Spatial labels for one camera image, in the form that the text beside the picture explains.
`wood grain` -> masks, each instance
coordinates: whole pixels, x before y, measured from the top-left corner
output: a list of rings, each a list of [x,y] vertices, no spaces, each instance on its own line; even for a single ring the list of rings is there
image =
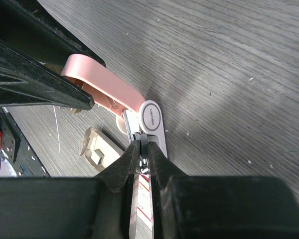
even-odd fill
[[[299,200],[299,0],[40,2],[161,105],[169,158],[184,172],[274,175]],[[57,111],[61,152],[53,107],[10,110],[54,176],[95,174],[78,156],[90,126],[127,145],[101,108]]]

